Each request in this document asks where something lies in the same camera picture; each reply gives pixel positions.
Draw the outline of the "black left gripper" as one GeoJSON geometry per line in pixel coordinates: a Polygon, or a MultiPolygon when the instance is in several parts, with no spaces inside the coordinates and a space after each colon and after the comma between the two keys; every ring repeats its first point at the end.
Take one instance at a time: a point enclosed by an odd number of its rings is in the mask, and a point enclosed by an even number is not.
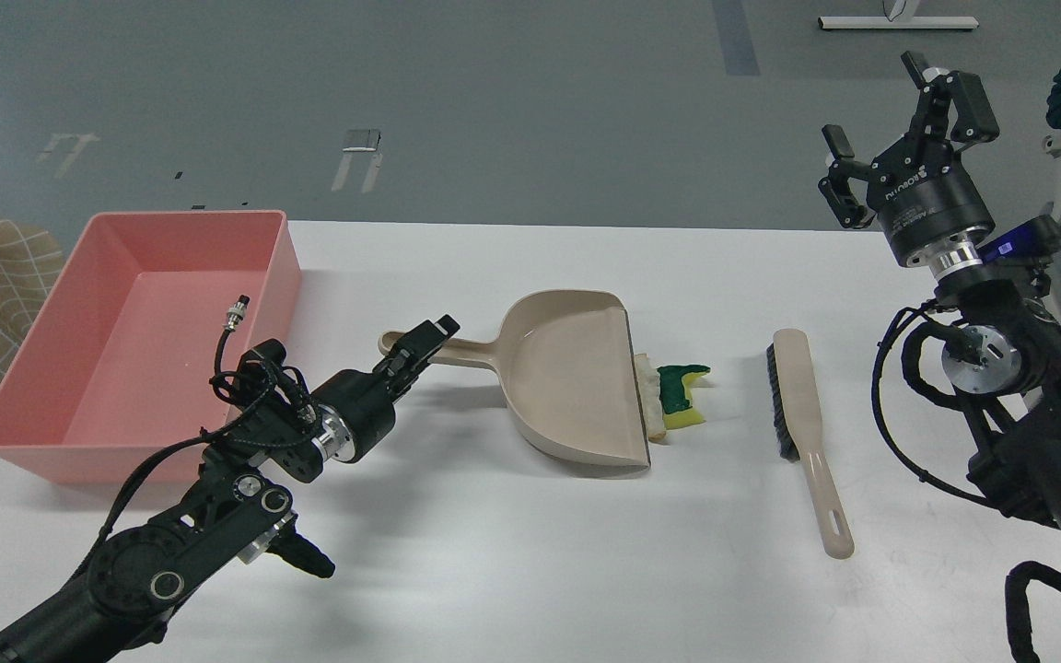
{"type": "Polygon", "coordinates": [[[313,440],[325,461],[359,463],[396,423],[395,402],[430,365],[431,357],[460,330],[450,315],[417,324],[406,332],[380,335],[383,355],[373,372],[341,370],[311,392],[321,432],[313,440]]]}

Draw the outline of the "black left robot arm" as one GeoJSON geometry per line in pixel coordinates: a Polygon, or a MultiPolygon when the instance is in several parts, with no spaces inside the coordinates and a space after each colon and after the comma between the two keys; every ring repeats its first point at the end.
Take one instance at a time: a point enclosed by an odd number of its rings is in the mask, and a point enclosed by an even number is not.
{"type": "Polygon", "coordinates": [[[0,630],[0,662],[107,662],[158,645],[169,620],[234,559],[276,555],[305,574],[328,578],[335,563],[297,531],[295,499],[265,477],[274,463],[311,483],[330,461],[359,463],[396,423],[396,402],[431,357],[458,334],[450,315],[401,334],[369,372],[346,369],[317,388],[286,365],[281,341],[264,341],[236,368],[222,366],[227,341],[247,314],[239,297],[218,339],[210,386],[236,408],[215,431],[156,450],[123,479],[109,513],[59,590],[0,630]],[[197,478],[181,499],[146,523],[118,531],[123,510],[161,463],[201,448],[197,478]]]}

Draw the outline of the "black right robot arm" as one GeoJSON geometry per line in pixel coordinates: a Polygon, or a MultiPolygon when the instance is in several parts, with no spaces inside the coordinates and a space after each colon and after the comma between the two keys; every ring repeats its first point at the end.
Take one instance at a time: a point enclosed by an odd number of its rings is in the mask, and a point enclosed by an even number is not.
{"type": "MultiPolygon", "coordinates": [[[[927,401],[963,416],[975,453],[967,478],[976,494],[914,463],[916,478],[1007,518],[1061,533],[1061,322],[1045,306],[1049,265],[1060,251],[1058,219],[1037,215],[991,239],[988,206],[962,164],[963,152],[998,138],[997,117],[974,73],[901,56],[918,100],[908,130],[862,162],[841,126],[818,188],[845,229],[876,224],[903,268],[927,267],[934,295],[895,316],[873,366],[871,399],[882,436],[880,382],[892,348],[904,381],[927,401]]],[[[1028,588],[1061,593],[1061,572],[1019,563],[1005,580],[1006,631],[1016,662],[1036,662],[1028,588]]]]}

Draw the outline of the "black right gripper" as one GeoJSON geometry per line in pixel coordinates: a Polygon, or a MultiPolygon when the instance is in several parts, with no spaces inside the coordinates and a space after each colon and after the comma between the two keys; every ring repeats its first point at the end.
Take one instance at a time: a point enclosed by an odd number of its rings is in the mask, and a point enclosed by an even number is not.
{"type": "Polygon", "coordinates": [[[960,155],[997,140],[999,122],[980,76],[930,66],[917,51],[901,62],[919,93],[908,130],[870,165],[856,159],[841,126],[824,125],[831,160],[818,189],[839,226],[868,229],[876,219],[898,265],[917,267],[930,245],[976,244],[994,229],[960,155]],[[869,207],[852,180],[869,184],[869,207]]]}

